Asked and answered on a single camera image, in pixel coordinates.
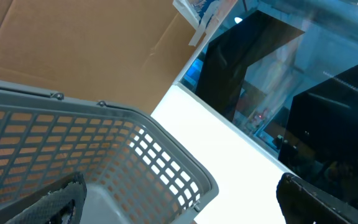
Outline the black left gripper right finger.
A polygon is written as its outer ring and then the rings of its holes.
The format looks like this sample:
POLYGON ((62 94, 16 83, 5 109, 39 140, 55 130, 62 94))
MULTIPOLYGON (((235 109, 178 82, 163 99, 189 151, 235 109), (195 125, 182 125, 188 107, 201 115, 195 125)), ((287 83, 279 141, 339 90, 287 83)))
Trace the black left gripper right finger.
POLYGON ((276 197, 286 224, 358 224, 358 209, 289 172, 276 197))

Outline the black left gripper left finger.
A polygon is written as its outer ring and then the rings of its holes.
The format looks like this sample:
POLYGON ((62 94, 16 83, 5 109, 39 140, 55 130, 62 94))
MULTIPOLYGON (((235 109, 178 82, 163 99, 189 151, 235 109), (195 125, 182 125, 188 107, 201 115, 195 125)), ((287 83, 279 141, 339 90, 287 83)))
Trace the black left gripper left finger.
POLYGON ((7 223, 79 224, 87 195, 81 172, 73 172, 9 207, 7 223))

